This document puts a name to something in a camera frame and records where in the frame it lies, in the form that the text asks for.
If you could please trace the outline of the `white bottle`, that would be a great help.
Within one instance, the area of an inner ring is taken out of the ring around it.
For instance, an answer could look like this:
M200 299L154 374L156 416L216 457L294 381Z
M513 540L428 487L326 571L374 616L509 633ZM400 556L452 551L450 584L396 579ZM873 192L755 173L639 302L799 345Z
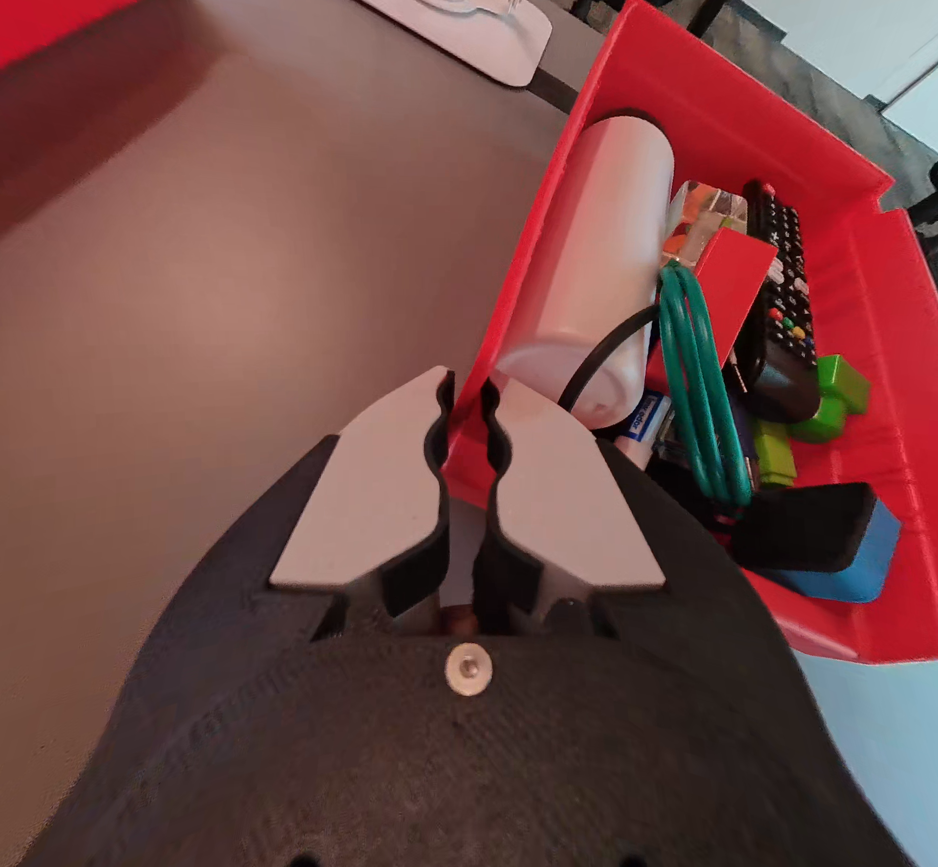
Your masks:
M588 126L570 151L495 364L559 403L584 360L655 303L674 152L636 113Z

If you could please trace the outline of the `light green block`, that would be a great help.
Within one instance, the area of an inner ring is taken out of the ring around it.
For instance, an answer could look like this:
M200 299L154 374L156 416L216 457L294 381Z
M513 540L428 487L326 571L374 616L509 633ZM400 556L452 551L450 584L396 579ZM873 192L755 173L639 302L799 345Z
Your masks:
M786 425L755 417L752 432L761 489L792 488L797 470Z

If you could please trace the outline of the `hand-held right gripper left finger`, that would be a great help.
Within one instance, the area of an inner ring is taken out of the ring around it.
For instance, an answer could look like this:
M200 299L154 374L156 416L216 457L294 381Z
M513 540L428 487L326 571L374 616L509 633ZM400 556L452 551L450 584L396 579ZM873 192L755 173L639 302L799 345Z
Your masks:
M454 386L451 369L432 367L341 430L269 576L273 589L377 602L390 619L439 619Z

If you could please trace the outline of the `white tube with blue label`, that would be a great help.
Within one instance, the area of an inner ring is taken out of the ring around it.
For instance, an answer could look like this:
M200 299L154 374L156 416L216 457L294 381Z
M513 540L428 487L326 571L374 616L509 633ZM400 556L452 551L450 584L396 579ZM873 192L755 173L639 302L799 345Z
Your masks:
M628 460L644 471L654 454L663 428L671 422L673 403L667 394L645 390L614 445Z

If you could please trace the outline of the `clear plastic box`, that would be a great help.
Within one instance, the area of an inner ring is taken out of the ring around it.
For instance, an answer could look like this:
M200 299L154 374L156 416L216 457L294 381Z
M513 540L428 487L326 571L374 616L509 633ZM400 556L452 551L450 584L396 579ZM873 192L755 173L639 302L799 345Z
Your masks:
M666 228L669 232L662 258L695 266L719 230L746 234L746 199L708 184L687 181L669 206Z

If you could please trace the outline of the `blue eraser with black felt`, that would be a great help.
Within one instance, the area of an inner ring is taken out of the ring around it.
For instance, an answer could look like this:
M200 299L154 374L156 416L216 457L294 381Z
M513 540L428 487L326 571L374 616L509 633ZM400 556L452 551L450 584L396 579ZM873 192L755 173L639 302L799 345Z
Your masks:
M729 551L741 568L807 598L868 604L882 593L901 523L864 482L753 498Z

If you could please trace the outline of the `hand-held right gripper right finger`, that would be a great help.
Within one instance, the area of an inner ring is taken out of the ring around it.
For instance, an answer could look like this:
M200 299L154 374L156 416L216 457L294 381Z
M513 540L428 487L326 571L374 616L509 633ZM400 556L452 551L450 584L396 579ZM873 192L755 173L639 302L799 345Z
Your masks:
M482 618L546 618L556 603L663 589L665 575L598 440L526 385L480 396L494 479L475 560Z

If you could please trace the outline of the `black remote control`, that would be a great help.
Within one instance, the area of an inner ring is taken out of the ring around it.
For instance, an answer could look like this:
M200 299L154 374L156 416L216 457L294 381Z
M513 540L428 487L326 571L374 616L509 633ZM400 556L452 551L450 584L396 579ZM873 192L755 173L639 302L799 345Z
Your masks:
M745 184L746 232L775 253L733 347L748 411L795 425L820 406L818 359L800 218L767 183Z

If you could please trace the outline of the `red box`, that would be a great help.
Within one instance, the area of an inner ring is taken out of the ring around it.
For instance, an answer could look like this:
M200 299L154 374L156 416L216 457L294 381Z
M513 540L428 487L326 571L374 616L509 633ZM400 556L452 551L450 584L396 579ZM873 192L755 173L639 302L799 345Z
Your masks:
M777 255L771 244L729 228L709 240L695 267L723 366Z

